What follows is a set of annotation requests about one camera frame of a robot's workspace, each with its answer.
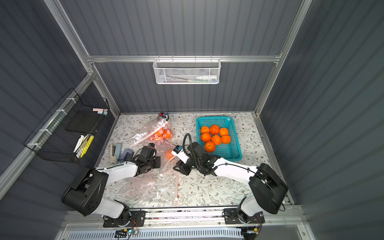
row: black notebook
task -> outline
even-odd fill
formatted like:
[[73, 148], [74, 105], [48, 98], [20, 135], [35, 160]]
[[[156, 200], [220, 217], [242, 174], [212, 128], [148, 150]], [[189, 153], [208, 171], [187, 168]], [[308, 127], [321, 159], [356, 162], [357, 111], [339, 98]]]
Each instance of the black notebook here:
[[94, 134], [100, 128], [104, 118], [104, 114], [98, 114], [97, 112], [78, 111], [72, 121], [65, 126], [65, 130]]

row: plastic bag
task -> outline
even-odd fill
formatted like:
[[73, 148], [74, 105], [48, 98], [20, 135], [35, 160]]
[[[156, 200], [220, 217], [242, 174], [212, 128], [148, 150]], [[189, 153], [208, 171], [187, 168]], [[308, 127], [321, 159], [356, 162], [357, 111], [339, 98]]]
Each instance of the plastic bag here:
[[137, 177], [126, 178], [118, 196], [134, 207], [177, 206], [178, 175], [173, 170], [178, 158], [170, 152], [175, 145], [168, 142], [156, 145], [156, 156], [160, 156], [159, 169], [151, 169]]
[[153, 135], [155, 132], [159, 131], [160, 129], [168, 129], [168, 128], [170, 129], [170, 124], [167, 122], [167, 120], [162, 117], [157, 117], [147, 122], [144, 125], [144, 127], [142, 127], [139, 130], [138, 133], [136, 133], [134, 136], [127, 139], [127, 142], [130, 145], [130, 147], [133, 147], [136, 144], [149, 138], [151, 135]]
[[170, 129], [170, 122], [167, 121], [165, 127], [161, 127], [157, 132], [149, 137], [149, 141], [156, 145], [161, 145], [164, 142], [169, 142], [173, 137], [173, 132]]

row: blue plastic basket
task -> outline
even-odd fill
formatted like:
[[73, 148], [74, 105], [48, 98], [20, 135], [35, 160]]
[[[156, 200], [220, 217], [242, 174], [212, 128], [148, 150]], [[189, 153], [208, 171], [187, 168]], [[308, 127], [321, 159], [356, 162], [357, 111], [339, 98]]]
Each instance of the blue plastic basket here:
[[212, 125], [218, 125], [220, 128], [226, 127], [231, 136], [231, 142], [229, 144], [220, 144], [216, 146], [213, 153], [220, 157], [225, 158], [231, 162], [240, 161], [243, 157], [241, 154], [239, 140], [237, 139], [235, 123], [230, 117], [201, 117], [196, 120], [197, 142], [204, 148], [205, 143], [200, 139], [200, 129], [202, 126], [211, 127]]

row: yellow marker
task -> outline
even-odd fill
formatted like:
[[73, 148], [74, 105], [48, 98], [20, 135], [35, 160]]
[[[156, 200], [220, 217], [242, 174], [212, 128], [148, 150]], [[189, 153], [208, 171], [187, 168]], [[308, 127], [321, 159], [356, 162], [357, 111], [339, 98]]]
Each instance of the yellow marker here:
[[81, 155], [80, 155], [80, 157], [83, 157], [84, 154], [87, 152], [89, 146], [91, 145], [92, 140], [93, 140], [93, 136], [90, 136], [89, 139], [88, 139], [88, 141], [87, 141], [87, 143], [85, 144], [84, 148], [83, 148], [82, 151], [81, 151]]

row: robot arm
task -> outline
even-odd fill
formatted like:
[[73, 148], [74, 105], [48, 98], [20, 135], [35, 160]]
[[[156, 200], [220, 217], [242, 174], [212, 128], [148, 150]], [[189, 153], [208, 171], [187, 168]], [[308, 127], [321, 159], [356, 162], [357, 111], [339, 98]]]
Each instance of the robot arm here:
[[252, 216], [262, 211], [272, 214], [279, 211], [288, 187], [269, 165], [246, 166], [217, 155], [208, 155], [197, 142], [190, 144], [187, 150], [189, 154], [182, 147], [176, 146], [172, 151], [172, 154], [180, 158], [174, 167], [175, 171], [189, 175], [192, 169], [197, 169], [204, 175], [229, 177], [249, 184], [252, 194], [245, 197], [237, 209], [238, 218], [242, 222], [249, 222]]
[[154, 144], [144, 146], [140, 154], [129, 162], [82, 170], [72, 181], [61, 197], [61, 201], [84, 216], [100, 214], [121, 219], [124, 225], [129, 216], [129, 207], [103, 197], [107, 184], [146, 173], [153, 168], [160, 168], [160, 157], [156, 157]]

